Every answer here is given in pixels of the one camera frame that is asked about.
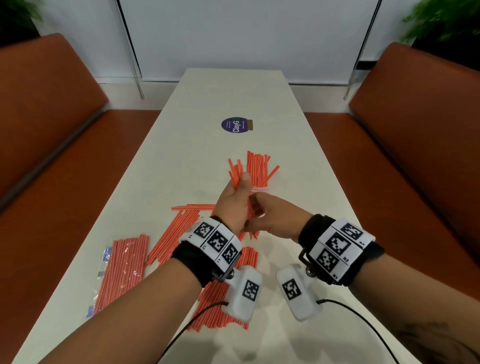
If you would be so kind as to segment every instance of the white device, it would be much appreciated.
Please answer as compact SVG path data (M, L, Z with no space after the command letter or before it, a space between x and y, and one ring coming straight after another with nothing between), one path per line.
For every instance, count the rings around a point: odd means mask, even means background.
M263 276L251 266L233 268L233 277L225 280L230 287L225 296L228 306L222 306L222 311L243 323L250 322L262 282Z
M317 281L315 274L307 274L307 268L292 264L276 274L276 281L297 321L305 321L321 310L318 297L310 288Z
M180 236L213 260L215 279L223 282L241 256L241 242L225 225L213 218L202 218Z

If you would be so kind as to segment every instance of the table surface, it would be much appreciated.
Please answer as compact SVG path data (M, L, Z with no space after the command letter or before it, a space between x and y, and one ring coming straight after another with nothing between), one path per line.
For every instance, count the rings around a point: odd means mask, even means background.
M229 117L252 119L253 130L239 134L223 130L220 124ZM229 181L227 159L246 164L247 150L267 153L272 156L270 166L280 165L269 182L270 193L311 212L358 223L280 71L189 69L13 363L37 363L85 321L106 246L114 239L145 233L153 247L176 214L170 207L215 203ZM257 241L247 237L244 245L259 252L257 269L264 276L250 329L230 324L185 332L165 363L393 362L375 333L342 307L327 303L308 321L294 319L275 273L299 262L298 245L265 232ZM364 315L401 362L417 362L348 289L320 281L314 289L320 298L340 300Z

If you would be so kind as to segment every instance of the seat cushion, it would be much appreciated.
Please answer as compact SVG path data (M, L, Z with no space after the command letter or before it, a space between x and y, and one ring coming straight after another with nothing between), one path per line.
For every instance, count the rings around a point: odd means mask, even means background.
M480 262L480 72L394 43L350 108Z
M480 267L368 133L348 114L305 115L362 227L389 255L480 300Z
M0 363L12 362L158 114L107 111L0 215Z
M1 48L0 205L107 102L62 35Z

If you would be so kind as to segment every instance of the purple circular sticker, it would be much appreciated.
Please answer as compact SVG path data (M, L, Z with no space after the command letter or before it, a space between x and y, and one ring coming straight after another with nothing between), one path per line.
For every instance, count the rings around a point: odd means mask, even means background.
M247 119L228 118L222 121L222 128L231 133L244 133L248 131Z

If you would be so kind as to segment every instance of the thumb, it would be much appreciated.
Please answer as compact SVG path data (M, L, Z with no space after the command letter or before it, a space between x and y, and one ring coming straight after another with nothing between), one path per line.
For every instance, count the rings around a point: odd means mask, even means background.
M243 227L244 232L253 232L253 231L270 231L271 224L268 221L268 217L262 216L261 218L252 218L245 222Z
M252 190L252 180L250 178L250 175L247 172L244 172L241 175L239 185L237 187L237 191L235 192L235 195L239 196L242 199L248 198Z

